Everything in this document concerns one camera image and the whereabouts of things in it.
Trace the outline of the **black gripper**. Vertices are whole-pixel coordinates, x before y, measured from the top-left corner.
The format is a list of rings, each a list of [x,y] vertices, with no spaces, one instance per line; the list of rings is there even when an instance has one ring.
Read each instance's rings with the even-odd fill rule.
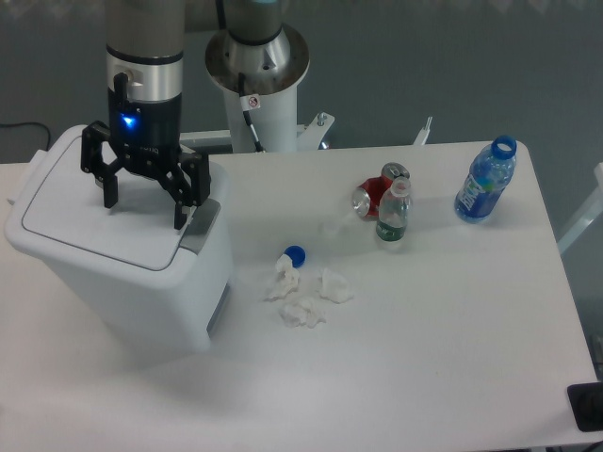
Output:
[[[199,207],[209,197],[208,154],[181,153],[181,95],[143,102],[129,97],[127,84],[125,73],[113,77],[108,90],[109,127],[95,121],[83,129],[80,168],[100,184],[107,209],[118,202],[117,173],[123,167],[157,179],[174,200],[173,227],[180,230],[187,221],[184,209]],[[103,158],[105,143],[116,155],[109,164]]]

